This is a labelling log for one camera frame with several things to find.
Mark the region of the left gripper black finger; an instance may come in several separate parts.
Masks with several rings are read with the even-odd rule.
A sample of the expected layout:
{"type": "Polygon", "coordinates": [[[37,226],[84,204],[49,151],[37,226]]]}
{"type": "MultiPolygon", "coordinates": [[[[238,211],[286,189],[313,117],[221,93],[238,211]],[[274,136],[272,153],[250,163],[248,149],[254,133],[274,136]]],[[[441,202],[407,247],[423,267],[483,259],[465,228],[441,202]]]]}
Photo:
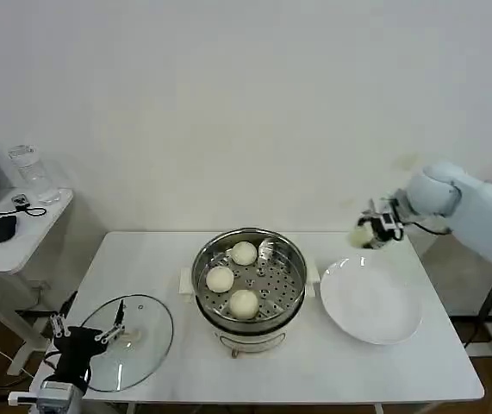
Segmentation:
{"type": "Polygon", "coordinates": [[[72,307],[72,304],[78,292],[74,291],[72,295],[61,305],[60,309],[52,313],[49,321],[53,330],[54,338],[69,337],[71,332],[66,325],[65,319],[72,307]]]}
{"type": "Polygon", "coordinates": [[[109,344],[112,342],[119,334],[124,331],[123,318],[124,318],[125,304],[124,300],[121,299],[115,314],[115,320],[112,327],[105,330],[101,334],[95,336],[95,341],[101,344],[109,344]]]}

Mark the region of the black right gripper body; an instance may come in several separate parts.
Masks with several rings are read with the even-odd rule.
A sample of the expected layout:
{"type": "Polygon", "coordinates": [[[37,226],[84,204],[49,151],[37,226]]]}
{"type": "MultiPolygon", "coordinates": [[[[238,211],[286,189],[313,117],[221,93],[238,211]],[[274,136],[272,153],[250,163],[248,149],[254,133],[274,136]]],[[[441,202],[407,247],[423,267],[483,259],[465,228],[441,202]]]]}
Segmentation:
{"type": "Polygon", "coordinates": [[[397,225],[392,216],[380,216],[376,220],[372,220],[372,232],[374,239],[393,241],[397,236],[397,225]]]}

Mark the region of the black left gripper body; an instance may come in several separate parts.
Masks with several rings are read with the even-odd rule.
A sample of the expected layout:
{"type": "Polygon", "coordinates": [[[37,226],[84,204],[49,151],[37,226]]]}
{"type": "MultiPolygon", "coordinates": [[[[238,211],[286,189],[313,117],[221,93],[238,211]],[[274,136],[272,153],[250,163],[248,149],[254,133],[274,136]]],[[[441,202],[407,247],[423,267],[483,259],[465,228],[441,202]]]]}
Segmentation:
{"type": "Polygon", "coordinates": [[[63,335],[54,341],[59,351],[59,359],[51,375],[51,381],[87,389],[91,376],[90,360],[102,353],[102,344],[96,340],[102,331],[76,326],[71,326],[68,330],[70,335],[63,335]]]}

